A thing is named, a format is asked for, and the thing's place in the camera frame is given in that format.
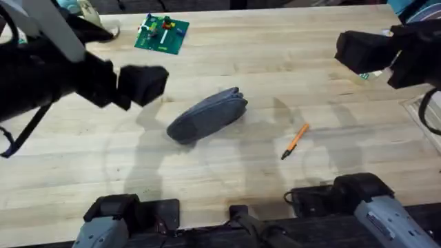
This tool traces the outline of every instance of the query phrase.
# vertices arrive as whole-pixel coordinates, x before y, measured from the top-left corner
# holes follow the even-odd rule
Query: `wooden table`
[[[133,47],[144,14],[105,16],[120,37],[91,44],[115,67],[163,65],[164,96],[143,110],[100,110],[77,95],[59,101],[10,160],[0,160],[0,246],[73,240],[99,196],[181,200],[182,227],[219,224],[232,204],[262,219],[291,216],[282,195],[373,172],[405,205],[441,200],[441,158],[401,106],[428,86],[393,90],[334,59],[345,30],[398,23],[389,6],[172,13],[189,21],[178,56]],[[197,101],[238,86],[244,117],[183,147],[165,128]],[[32,113],[4,123],[18,134]],[[294,153],[280,156],[307,121]]]

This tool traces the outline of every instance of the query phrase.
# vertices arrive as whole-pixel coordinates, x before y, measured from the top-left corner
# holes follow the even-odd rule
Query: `pen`
[[[303,125],[302,129],[300,129],[300,131],[298,131],[298,133],[297,133],[296,137],[294,138],[294,140],[292,140],[291,144],[288,145],[288,148],[283,153],[282,160],[285,159],[286,157],[288,157],[291,154],[292,150],[294,150],[294,148],[296,148],[298,140],[306,132],[308,127],[309,127],[309,124],[305,123]]]

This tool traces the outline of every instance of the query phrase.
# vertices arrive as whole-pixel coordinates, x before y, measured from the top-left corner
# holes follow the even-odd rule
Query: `black cable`
[[[426,121],[426,109],[427,106],[429,105],[430,99],[432,98],[433,94],[435,94],[438,91],[437,88],[434,88],[432,90],[429,90],[424,97],[421,100],[421,104],[420,104],[420,108],[418,109],[418,117],[420,117],[420,121],[421,123],[427,127],[427,129],[436,134],[436,135],[440,135],[441,136],[441,131],[437,130],[436,128],[430,127],[429,124],[427,124]]]
[[[326,193],[321,193],[321,192],[285,192],[283,194],[283,200],[290,205],[294,204],[291,200],[288,200],[288,198],[287,198],[288,195],[293,195],[293,194],[309,194],[309,195],[316,195],[316,196],[327,196]]]
[[[164,12],[170,12],[167,7],[165,7],[164,1],[163,0],[157,0],[158,3],[161,5],[161,7],[163,8]],[[121,0],[116,0],[116,2],[118,3],[118,7],[120,10],[125,10],[125,4],[123,2],[121,2]]]
[[[164,12],[170,12],[167,7],[165,7],[163,0],[158,0],[159,4],[162,6]]]
[[[167,242],[167,239],[168,239],[168,236],[166,236],[166,237],[164,238],[164,240],[163,240],[163,242],[161,243],[161,245],[159,246],[159,248],[163,248],[163,247],[164,247],[164,244],[165,244],[165,242]]]

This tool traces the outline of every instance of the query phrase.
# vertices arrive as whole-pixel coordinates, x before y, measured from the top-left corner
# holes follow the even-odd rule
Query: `pencil case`
[[[167,128],[167,134],[182,145],[194,143],[233,123],[245,113],[247,104],[239,88],[224,90],[181,114]]]

